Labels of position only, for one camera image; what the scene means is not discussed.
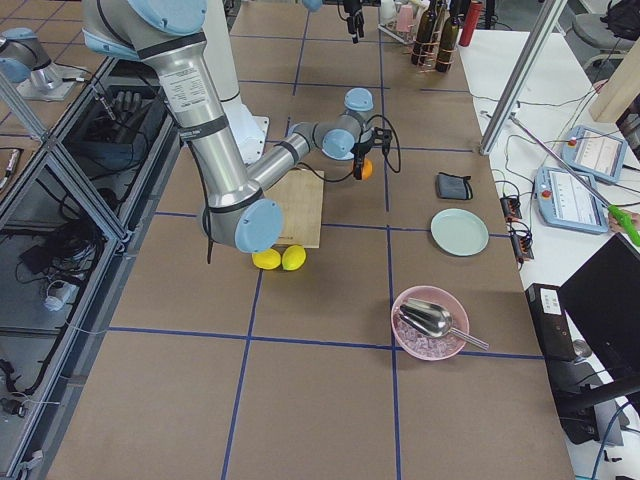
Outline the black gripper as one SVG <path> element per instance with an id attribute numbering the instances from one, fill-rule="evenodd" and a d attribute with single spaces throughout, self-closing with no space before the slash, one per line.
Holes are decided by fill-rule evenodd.
<path id="1" fill-rule="evenodd" d="M 364 16 L 362 13 L 362 0 L 343 0 L 342 7 L 345 20 L 348 22 L 348 32 L 351 35 L 352 43 L 357 44 L 358 38 L 364 38 Z"/>
<path id="2" fill-rule="evenodd" d="M 375 140 L 375 133 L 373 128 L 365 129 L 363 133 L 356 136 L 355 143 L 350 150 L 353 155 L 353 177 L 356 180 L 361 180 L 361 164 L 366 154 L 371 150 Z"/>

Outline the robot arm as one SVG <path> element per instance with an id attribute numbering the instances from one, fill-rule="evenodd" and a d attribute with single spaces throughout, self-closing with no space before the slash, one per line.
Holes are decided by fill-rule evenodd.
<path id="1" fill-rule="evenodd" d="M 317 12 L 323 5 L 323 0 L 302 0 L 302 5 L 309 12 Z M 364 37 L 365 19 L 363 14 L 363 3 L 360 0 L 330 1 L 338 9 L 338 17 L 347 26 L 352 42 L 357 44 Z"/>
<path id="2" fill-rule="evenodd" d="M 302 122 L 252 164 L 229 120 L 239 94 L 224 7 L 220 1 L 85 1 L 86 46 L 154 70 L 181 139 L 195 158 L 207 199 L 203 229 L 210 241 L 253 254 L 277 243 L 280 206 L 264 193 L 314 149 L 361 163 L 372 143 L 373 97 L 354 88 L 333 121 Z"/>

